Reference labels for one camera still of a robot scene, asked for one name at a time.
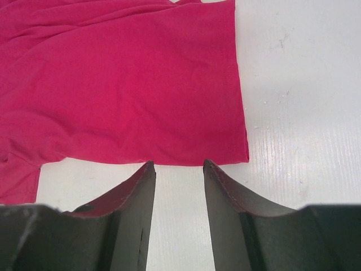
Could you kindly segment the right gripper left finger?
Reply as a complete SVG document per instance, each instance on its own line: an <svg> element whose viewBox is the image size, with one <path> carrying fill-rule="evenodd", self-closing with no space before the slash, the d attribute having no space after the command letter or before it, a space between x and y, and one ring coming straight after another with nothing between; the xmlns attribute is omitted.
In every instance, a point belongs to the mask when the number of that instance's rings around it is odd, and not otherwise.
<svg viewBox="0 0 361 271"><path fill-rule="evenodd" d="M146 162L98 198L61 212L1 207L2 270L145 270L156 172Z"/></svg>

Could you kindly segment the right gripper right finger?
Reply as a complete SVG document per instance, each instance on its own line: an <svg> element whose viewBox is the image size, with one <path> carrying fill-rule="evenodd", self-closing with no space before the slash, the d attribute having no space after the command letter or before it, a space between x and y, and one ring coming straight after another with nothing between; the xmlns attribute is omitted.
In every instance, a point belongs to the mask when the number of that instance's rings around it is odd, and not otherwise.
<svg viewBox="0 0 361 271"><path fill-rule="evenodd" d="M238 183L211 160L204 185L216 270L359 270L360 206L291 209Z"/></svg>

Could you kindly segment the pink t shirt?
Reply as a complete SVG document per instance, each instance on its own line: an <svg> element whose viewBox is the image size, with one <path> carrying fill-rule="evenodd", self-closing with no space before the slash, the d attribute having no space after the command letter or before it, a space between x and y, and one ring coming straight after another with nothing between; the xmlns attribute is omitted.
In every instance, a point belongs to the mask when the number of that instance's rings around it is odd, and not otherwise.
<svg viewBox="0 0 361 271"><path fill-rule="evenodd" d="M234 1L2 1L1 203L41 167L249 161Z"/></svg>

